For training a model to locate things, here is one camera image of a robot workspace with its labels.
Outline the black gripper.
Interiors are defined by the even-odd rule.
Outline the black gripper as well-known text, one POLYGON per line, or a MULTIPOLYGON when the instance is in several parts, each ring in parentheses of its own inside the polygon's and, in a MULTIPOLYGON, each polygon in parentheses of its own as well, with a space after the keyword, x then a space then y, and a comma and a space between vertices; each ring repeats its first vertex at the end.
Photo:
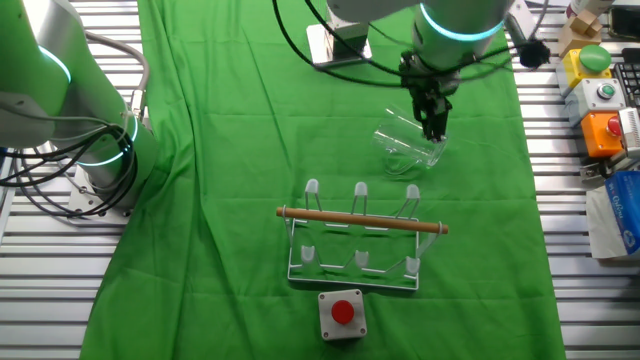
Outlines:
POLYGON ((407 89, 412 98, 414 118, 421 124, 424 137, 441 142, 451 109, 445 97, 457 91, 461 81, 460 71, 435 69, 427 65, 416 51, 401 53, 398 71, 401 87, 407 89))

